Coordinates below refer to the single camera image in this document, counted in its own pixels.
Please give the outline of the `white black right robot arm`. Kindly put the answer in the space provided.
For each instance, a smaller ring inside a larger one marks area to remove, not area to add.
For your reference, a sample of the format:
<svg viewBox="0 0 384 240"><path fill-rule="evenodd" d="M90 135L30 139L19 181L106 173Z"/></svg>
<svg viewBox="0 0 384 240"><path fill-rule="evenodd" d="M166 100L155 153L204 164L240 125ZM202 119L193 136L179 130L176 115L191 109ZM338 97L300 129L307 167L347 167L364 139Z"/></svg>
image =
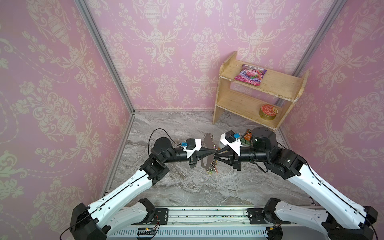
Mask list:
<svg viewBox="0 0 384 240"><path fill-rule="evenodd" d="M292 222L318 231L330 240L376 240L374 223L378 212L371 206L355 203L320 177L300 155L279 147L276 134L266 127L251 131L250 145L243 146L241 136L233 131L221 135L221 148L214 158L241 169L242 163L265 165L272 172L294 184L323 207L316 211L270 198L264 215L270 223Z"/></svg>

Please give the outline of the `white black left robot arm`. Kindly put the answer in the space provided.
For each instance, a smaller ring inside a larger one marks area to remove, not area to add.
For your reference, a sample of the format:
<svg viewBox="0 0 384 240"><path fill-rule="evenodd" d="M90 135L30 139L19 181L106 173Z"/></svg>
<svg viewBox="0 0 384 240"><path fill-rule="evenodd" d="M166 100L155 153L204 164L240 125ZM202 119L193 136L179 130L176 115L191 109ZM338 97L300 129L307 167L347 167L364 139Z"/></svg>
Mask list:
<svg viewBox="0 0 384 240"><path fill-rule="evenodd" d="M105 240L118 222L117 213L127 214L123 207L148 190L170 171L168 163L187 162L194 168L198 161L213 155L216 149L205 148L200 139L187 139L177 144L170 136L157 139L148 147L148 158L127 181L99 200L78 204L72 211L69 227L65 230L75 240Z"/></svg>

